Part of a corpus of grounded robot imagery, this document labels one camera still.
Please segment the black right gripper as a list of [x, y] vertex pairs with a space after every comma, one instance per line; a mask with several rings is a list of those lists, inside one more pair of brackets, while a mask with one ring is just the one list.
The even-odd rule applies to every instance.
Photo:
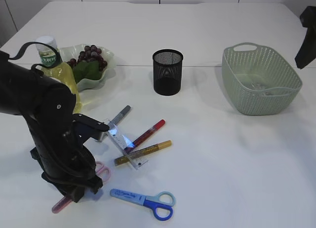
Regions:
[[304, 41], [295, 57], [297, 68], [303, 69], [316, 59], [316, 7], [307, 6], [299, 16], [301, 24], [307, 29]]

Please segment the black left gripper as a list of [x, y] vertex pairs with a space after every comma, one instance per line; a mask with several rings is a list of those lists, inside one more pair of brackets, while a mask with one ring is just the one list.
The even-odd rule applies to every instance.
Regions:
[[42, 178], [74, 202], [84, 196], [86, 189], [96, 194], [103, 182], [95, 172], [92, 153], [83, 144], [102, 132], [102, 129], [30, 129], [36, 145], [31, 156], [41, 166]]

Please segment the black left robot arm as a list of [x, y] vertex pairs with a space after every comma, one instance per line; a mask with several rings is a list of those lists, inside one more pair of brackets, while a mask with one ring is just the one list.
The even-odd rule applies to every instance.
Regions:
[[97, 193], [103, 185], [84, 143], [109, 127], [74, 113], [75, 104], [76, 96], [65, 84], [0, 54], [0, 111], [24, 118], [35, 143], [30, 153], [43, 170], [42, 178], [78, 202], [86, 190]]

